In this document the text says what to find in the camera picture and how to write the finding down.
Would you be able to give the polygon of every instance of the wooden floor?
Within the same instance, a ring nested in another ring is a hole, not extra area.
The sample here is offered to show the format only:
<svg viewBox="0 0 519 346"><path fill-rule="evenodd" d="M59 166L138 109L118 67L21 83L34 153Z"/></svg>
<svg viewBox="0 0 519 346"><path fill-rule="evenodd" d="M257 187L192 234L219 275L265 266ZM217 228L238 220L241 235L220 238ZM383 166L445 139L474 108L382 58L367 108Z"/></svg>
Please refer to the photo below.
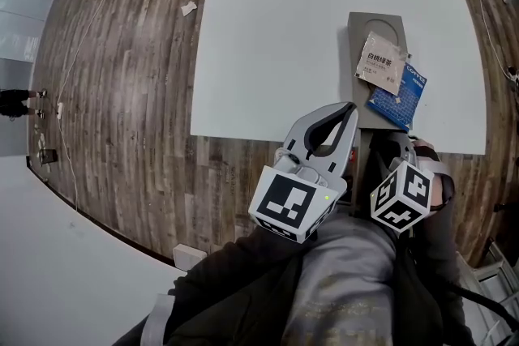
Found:
<svg viewBox="0 0 519 346"><path fill-rule="evenodd" d="M56 0L41 42L33 87L56 101L100 0ZM105 0L64 89L62 129L77 177L79 208L158 253L178 243L214 251L251 231L248 204L277 143L189 135L195 56L204 0ZM483 60L487 155L444 155L457 183L456 239L476 263L500 229L494 203L519 198L515 101L492 54L479 0L467 0ZM519 66L518 8L484 0L496 48ZM74 182L57 121L37 122L60 161L51 172L33 164L69 200Z"/></svg>

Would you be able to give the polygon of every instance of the black jacket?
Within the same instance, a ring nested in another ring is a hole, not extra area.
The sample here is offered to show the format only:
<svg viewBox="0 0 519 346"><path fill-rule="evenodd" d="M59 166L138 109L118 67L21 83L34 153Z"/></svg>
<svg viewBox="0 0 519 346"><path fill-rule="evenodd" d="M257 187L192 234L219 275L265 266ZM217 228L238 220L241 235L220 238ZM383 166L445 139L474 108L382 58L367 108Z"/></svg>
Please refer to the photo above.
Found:
<svg viewBox="0 0 519 346"><path fill-rule="evenodd" d="M474 345L461 299L438 278L457 283L452 206L401 237L392 278L393 344ZM298 285L303 245L257 228L228 243L175 282L175 303L165 330L169 346L276 345L285 330ZM145 320L118 342L138 346Z"/></svg>

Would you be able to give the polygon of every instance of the beige packet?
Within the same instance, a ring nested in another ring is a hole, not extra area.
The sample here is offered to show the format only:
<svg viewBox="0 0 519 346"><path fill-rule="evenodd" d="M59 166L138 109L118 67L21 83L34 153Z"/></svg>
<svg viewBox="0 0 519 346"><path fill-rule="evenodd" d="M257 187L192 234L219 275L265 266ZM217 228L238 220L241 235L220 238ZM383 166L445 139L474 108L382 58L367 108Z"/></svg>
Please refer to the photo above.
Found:
<svg viewBox="0 0 519 346"><path fill-rule="evenodd" d="M398 95L407 52L373 31L367 37L355 76Z"/></svg>

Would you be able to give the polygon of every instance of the person's hand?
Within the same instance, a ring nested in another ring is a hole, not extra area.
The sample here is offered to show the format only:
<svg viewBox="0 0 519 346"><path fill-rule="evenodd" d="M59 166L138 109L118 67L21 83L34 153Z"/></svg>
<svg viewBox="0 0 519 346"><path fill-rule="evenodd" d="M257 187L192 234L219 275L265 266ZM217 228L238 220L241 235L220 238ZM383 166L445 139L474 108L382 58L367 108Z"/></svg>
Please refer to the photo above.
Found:
<svg viewBox="0 0 519 346"><path fill-rule="evenodd" d="M430 144L422 139L414 140L413 146L429 147L432 150L435 149L435 147L432 144ZM434 178L432 179L432 195L431 195L431 206L432 207L437 207L444 202L443 190L444 190L444 188L441 184L441 177L438 175L435 175Z"/></svg>

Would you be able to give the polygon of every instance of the black baseboard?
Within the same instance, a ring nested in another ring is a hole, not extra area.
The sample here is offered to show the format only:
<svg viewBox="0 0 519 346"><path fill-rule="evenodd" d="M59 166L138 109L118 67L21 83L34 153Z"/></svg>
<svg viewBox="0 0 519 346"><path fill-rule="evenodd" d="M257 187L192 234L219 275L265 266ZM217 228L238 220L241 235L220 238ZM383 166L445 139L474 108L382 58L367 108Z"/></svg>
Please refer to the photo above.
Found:
<svg viewBox="0 0 519 346"><path fill-rule="evenodd" d="M88 213L82 211L81 209L76 209L76 207L74 206L74 204L71 201L64 198L61 194L59 194L51 185L49 185L49 183L47 181L45 181L42 177L40 177L38 175L38 173L36 173L34 171L34 169L31 166L31 159L29 156L26 156L25 160L27 163L27 169L29 169L32 172L32 174L34 176L36 176L40 180L40 182L43 183L47 187L47 189L49 189L53 194L58 196L64 203L66 203L69 207L74 209L74 211L78 212L81 216L88 219L90 222L92 222L93 224L95 224L96 226L101 228L106 233L109 233L112 237L115 237L119 241L124 242L125 244L129 245L131 248L134 248L134 249L142 252L143 254L146 254L147 256L152 257L152 258L156 259L157 261L160 261L161 263L167 264L171 267L175 266L175 261L172 258L168 258L168 257L165 257L164 255L158 254L155 251L152 251L149 248L146 248L145 246L142 246L142 245L138 244L137 242L132 241L130 238L126 238L125 236L121 235L117 231L114 231L113 229L106 226L105 224L102 224L99 220L90 216Z"/></svg>

